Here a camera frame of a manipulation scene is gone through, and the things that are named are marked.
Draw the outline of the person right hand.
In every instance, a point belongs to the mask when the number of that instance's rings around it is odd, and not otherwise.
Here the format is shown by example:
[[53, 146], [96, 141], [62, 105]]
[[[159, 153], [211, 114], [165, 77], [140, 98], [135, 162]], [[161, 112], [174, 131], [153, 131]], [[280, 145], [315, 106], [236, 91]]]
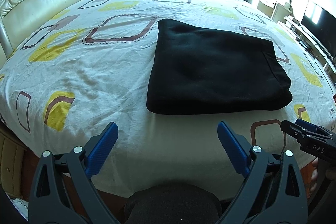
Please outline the person right hand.
[[[319, 158], [315, 158], [312, 162], [312, 166], [314, 167], [314, 171], [311, 173], [311, 181], [310, 181], [310, 189], [309, 193], [313, 193], [317, 187], [317, 178], [318, 178], [318, 163]], [[325, 172], [326, 178], [329, 180], [336, 180], [336, 171], [335, 169], [327, 169]]]

